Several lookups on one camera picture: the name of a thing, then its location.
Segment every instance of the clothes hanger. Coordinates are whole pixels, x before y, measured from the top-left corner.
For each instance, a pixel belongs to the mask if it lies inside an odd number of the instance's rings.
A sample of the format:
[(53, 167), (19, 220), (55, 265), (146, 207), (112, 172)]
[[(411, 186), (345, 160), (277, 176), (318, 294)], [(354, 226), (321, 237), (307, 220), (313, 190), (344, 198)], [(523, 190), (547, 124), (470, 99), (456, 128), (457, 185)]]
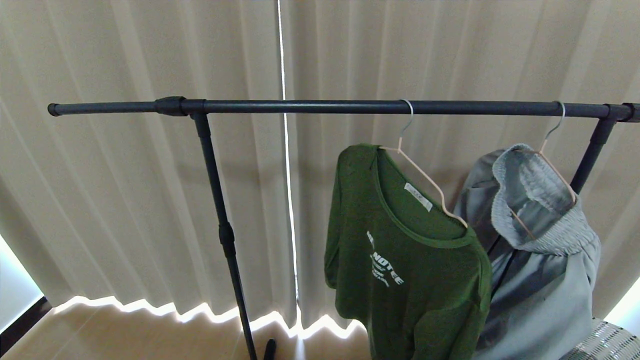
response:
[(413, 160), (411, 160), (409, 158), (409, 156), (407, 156), (407, 154), (404, 153), (404, 151), (402, 151), (402, 137), (404, 135), (404, 131), (406, 130), (407, 127), (409, 127), (409, 125), (411, 125), (411, 123), (413, 122), (413, 105), (411, 105), (411, 102), (409, 100), (405, 100), (405, 99), (400, 99), (401, 101), (406, 102), (406, 104), (409, 106), (409, 109), (411, 109), (411, 117), (409, 118), (409, 122), (402, 128), (402, 131), (400, 131), (400, 139), (398, 140), (398, 147), (397, 149), (394, 149), (392, 147), (384, 147), (381, 146), (380, 149), (383, 150), (388, 150), (388, 151), (396, 151), (398, 154), (404, 156), (405, 159), (407, 159), (407, 161), (409, 161), (411, 163), (411, 165), (413, 165), (416, 169), (418, 169), (418, 171), (427, 178), (427, 180), (429, 180), (429, 182), (431, 183), (431, 185), (433, 185), (434, 188), (436, 188), (436, 190), (438, 190), (438, 193), (440, 194), (440, 205), (442, 207), (442, 211), (447, 214), (448, 216), (457, 219), (458, 221), (460, 221), (462, 223), (462, 225), (465, 226), (465, 228), (468, 228), (469, 225), (467, 225), (467, 222), (464, 221), (461, 217), (459, 217), (458, 215), (455, 215), (451, 212), (449, 212), (449, 210), (447, 210), (447, 207), (445, 206), (445, 201), (444, 201), (444, 193), (442, 192), (442, 189), (440, 189), (440, 187), (435, 183), (434, 180), (432, 180), (427, 173), (425, 173), (419, 166), (418, 164), (416, 164), (415, 162), (413, 162)]
[[(540, 146), (540, 149), (538, 151), (527, 151), (527, 150), (516, 150), (518, 152), (525, 152), (527, 154), (537, 154), (540, 155), (540, 157), (551, 167), (551, 169), (556, 173), (556, 175), (558, 175), (558, 177), (560, 178), (560, 180), (563, 182), (563, 184), (566, 186), (567, 190), (569, 190), (569, 193), (571, 194), (571, 200), (572, 200), (572, 204), (575, 205), (577, 198), (575, 196), (575, 192), (573, 191), (573, 189), (571, 188), (571, 185), (569, 185), (569, 183), (567, 182), (567, 180), (565, 180), (563, 178), (563, 176), (560, 174), (560, 172), (556, 169), (556, 167), (551, 164), (551, 161), (545, 156), (544, 154), (544, 149), (545, 146), (547, 145), (547, 141), (549, 140), (549, 136), (551, 135), (551, 133), (553, 133), (557, 128), (560, 127), (560, 125), (562, 124), (562, 121), (564, 120), (564, 117), (566, 115), (566, 107), (564, 106), (564, 103), (562, 101), (557, 101), (558, 104), (560, 104), (560, 106), (562, 106), (562, 117), (560, 118), (560, 121), (557, 123), (556, 126), (553, 127), (553, 129), (549, 130), (549, 132), (547, 133), (547, 135), (545, 136), (545, 141), (542, 142), (542, 145)], [(522, 221), (522, 219), (520, 219), (520, 217), (511, 209), (509, 208), (509, 210), (511, 211), (511, 214), (513, 215), (513, 217), (520, 223), (520, 225), (525, 229), (525, 231), (527, 232), (527, 234), (532, 238), (535, 239), (536, 237), (533, 236), (533, 233), (531, 232), (531, 230), (529, 230), (529, 228), (524, 224), (524, 222)]]

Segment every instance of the rack leg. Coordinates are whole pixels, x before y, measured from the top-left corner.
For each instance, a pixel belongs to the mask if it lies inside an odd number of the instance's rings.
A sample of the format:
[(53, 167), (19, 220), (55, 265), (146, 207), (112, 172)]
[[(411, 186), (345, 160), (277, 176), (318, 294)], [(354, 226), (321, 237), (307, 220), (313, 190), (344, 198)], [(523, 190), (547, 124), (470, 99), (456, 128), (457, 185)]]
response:
[(571, 188), (575, 193), (580, 193), (584, 183), (587, 182), (587, 178), (593, 169), (593, 165), (596, 163), (600, 151), (604, 144), (607, 143), (611, 131), (613, 131), (613, 125), (616, 124), (616, 119), (600, 119), (596, 128), (593, 130), (591, 140), (587, 150), (584, 152), (582, 161), (578, 165), (578, 169), (575, 171), (575, 175), (571, 180)]
[[(242, 322), (242, 328), (244, 332), (244, 339), (246, 341), (246, 347), (249, 351), (249, 357), (251, 360), (258, 360), (255, 353), (255, 345), (253, 344), (253, 337), (251, 335), (251, 328), (249, 326), (249, 316), (246, 312), (246, 305), (244, 303), (244, 295), (242, 291), (242, 282), (240, 281), (240, 271), (238, 270), (238, 263), (236, 259), (236, 246), (234, 245), (234, 231), (231, 228), (231, 224), (227, 219), (227, 210), (225, 208), (225, 201), (222, 197), (222, 188), (220, 186), (220, 175), (218, 174), (218, 168), (216, 166), (216, 157), (213, 152), (213, 144), (211, 143), (211, 129), (209, 129), (209, 122), (207, 121), (207, 114), (205, 113), (193, 113), (191, 118), (196, 123), (196, 129), (198, 130), (198, 137), (200, 137), (200, 145), (202, 145), (202, 154), (204, 155), (205, 164), (207, 165), (207, 173), (209, 175), (209, 183), (211, 184), (211, 192), (213, 194), (213, 201), (216, 205), (216, 213), (218, 214), (220, 243), (225, 251), (225, 257), (229, 265), (229, 273), (231, 274), (231, 282), (234, 286), (234, 293), (236, 294), (236, 302), (238, 309), (240, 310), (240, 321)], [(271, 339), (267, 343), (267, 348), (264, 354), (264, 359), (273, 359), (275, 354), (275, 340)]]

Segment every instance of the white clothing tag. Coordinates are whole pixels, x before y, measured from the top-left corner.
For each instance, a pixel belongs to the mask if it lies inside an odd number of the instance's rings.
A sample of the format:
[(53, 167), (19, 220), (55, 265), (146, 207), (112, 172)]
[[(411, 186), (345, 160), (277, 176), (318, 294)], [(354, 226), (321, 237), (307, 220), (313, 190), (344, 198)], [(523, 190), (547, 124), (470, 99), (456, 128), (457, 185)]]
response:
[(428, 201), (424, 196), (422, 196), (422, 194), (418, 190), (416, 190), (413, 185), (411, 185), (410, 183), (406, 183), (404, 185), (404, 189), (410, 192), (411, 195), (413, 195), (413, 197), (415, 197), (415, 199), (418, 200), (422, 204), (422, 206), (427, 209), (427, 211), (431, 211), (431, 208), (433, 207), (431, 201)]

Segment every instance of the beige floor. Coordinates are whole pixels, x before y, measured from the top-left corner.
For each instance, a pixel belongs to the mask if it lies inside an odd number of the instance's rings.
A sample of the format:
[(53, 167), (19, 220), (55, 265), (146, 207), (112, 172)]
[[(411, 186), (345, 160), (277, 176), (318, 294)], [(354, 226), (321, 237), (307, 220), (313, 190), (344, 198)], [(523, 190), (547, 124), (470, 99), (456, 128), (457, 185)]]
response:
[[(289, 338), (277, 323), (253, 333), (262, 359), (269, 338), (277, 359), (370, 359), (366, 332), (358, 328), (340, 339), (326, 328), (308, 339)], [(248, 359), (239, 320), (212, 323), (196, 315), (186, 323), (175, 314), (131, 313), (115, 306), (76, 304), (49, 312), (2, 360), (27, 359)]]

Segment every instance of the dark baseboard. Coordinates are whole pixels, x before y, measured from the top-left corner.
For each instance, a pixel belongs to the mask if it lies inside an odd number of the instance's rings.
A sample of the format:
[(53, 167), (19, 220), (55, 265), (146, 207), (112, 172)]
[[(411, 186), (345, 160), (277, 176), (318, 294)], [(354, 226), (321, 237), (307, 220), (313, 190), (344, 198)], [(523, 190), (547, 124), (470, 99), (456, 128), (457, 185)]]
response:
[(0, 356), (23, 337), (40, 319), (51, 310), (47, 298), (42, 297), (0, 334)]

